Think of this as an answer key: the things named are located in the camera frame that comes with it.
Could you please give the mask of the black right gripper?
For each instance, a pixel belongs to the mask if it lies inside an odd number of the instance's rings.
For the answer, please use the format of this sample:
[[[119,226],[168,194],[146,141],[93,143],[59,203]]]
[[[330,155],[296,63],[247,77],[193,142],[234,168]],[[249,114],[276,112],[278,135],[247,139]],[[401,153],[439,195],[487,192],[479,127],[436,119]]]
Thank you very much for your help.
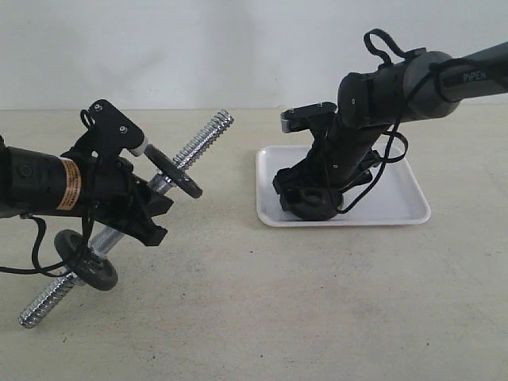
[[[371,152],[379,130],[331,130],[317,138],[306,157],[278,170],[272,181],[283,211],[295,213],[301,203],[300,188],[329,187],[337,213],[344,213],[343,192],[373,180],[370,167],[379,162]]]

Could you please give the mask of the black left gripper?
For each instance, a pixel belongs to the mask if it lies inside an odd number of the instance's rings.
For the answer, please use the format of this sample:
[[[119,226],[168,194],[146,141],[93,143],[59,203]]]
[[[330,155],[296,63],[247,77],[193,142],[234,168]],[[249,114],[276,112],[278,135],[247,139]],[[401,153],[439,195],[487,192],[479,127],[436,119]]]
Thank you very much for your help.
[[[165,178],[149,182],[133,173],[133,164],[123,157],[94,177],[94,215],[103,225],[116,229],[145,246],[158,246],[166,229],[152,217],[166,214],[173,201],[165,195],[171,188]]]

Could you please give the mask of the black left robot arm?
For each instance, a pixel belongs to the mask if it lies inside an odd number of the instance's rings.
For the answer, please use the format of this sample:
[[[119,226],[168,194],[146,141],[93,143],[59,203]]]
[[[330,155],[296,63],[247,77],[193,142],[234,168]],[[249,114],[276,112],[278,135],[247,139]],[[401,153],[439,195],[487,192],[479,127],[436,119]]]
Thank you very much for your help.
[[[123,150],[106,138],[85,137],[61,156],[2,146],[1,216],[90,217],[146,246],[159,245],[167,229],[153,217],[173,201],[134,174]]]

